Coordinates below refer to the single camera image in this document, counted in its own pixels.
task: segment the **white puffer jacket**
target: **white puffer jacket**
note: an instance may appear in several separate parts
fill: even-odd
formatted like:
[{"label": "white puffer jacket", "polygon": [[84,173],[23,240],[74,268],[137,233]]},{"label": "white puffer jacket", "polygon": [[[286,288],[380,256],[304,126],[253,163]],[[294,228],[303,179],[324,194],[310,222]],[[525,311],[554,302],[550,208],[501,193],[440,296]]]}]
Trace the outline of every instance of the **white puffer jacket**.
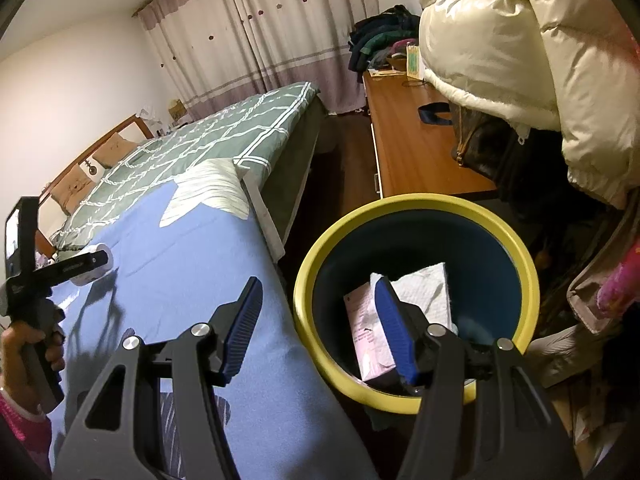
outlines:
[{"label": "white puffer jacket", "polygon": [[569,181],[624,208],[640,186],[640,63],[611,1],[420,2],[428,81],[514,126],[562,131]]}]

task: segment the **silver screw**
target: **silver screw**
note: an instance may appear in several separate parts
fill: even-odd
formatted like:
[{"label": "silver screw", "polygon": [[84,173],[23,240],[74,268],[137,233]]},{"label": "silver screw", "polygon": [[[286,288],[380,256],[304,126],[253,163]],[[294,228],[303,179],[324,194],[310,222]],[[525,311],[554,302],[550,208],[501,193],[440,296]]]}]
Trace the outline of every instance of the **silver screw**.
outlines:
[{"label": "silver screw", "polygon": [[500,339],[498,339],[496,344],[498,345],[498,348],[500,350],[504,350],[506,352],[508,352],[509,350],[513,350],[513,342],[511,341],[511,339],[501,337]]},{"label": "silver screw", "polygon": [[134,335],[132,335],[131,337],[127,337],[122,342],[122,346],[124,346],[125,350],[133,350],[134,348],[138,348],[139,344],[140,344],[140,339],[138,339]]},{"label": "silver screw", "polygon": [[211,329],[206,323],[198,323],[191,327],[191,333],[196,337],[202,337],[211,332]]},{"label": "silver screw", "polygon": [[442,325],[434,323],[432,325],[429,325],[429,327],[427,328],[427,332],[429,333],[429,335],[432,335],[434,337],[442,337],[447,333],[447,329]]}]

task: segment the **yellow rim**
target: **yellow rim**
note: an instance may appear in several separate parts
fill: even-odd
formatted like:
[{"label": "yellow rim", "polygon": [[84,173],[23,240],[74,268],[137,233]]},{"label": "yellow rim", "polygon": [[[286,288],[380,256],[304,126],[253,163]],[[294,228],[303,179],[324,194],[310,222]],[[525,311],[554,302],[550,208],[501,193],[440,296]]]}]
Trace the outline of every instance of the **yellow rim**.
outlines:
[{"label": "yellow rim", "polygon": [[[377,410],[414,414],[420,408],[418,397],[386,394],[349,375],[331,358],[318,337],[313,322],[311,301],[316,276],[329,252],[349,232],[365,222],[406,209],[436,209],[454,213],[489,231],[507,251],[520,279],[522,307],[513,342],[524,352],[533,336],[540,307],[538,275],[533,260],[520,237],[500,217],[482,206],[461,198],[433,193],[416,193],[383,198],[369,203],[338,220],[322,234],[306,255],[293,292],[294,316],[300,339],[309,350],[320,373],[340,392]],[[475,383],[465,386],[464,401],[476,398]]]}]

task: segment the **white wall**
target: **white wall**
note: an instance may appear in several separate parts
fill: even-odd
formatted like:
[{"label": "white wall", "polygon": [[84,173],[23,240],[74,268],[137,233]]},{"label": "white wall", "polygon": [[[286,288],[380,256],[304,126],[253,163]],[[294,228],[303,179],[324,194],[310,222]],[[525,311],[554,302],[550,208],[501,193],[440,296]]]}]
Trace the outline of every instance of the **white wall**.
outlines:
[{"label": "white wall", "polygon": [[159,72],[127,15],[75,25],[0,62],[2,246],[17,199],[39,195],[94,140],[150,104],[170,121]]}]

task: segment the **white star applique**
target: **white star applique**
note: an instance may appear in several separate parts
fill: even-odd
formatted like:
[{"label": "white star applique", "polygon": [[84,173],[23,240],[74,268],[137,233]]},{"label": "white star applique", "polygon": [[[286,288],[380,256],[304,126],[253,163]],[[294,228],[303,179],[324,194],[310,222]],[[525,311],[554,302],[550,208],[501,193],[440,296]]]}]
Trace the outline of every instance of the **white star applique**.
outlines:
[{"label": "white star applique", "polygon": [[160,227],[172,224],[200,203],[242,220],[249,216],[249,202],[230,158],[210,158],[174,180],[178,187],[164,210]]}]

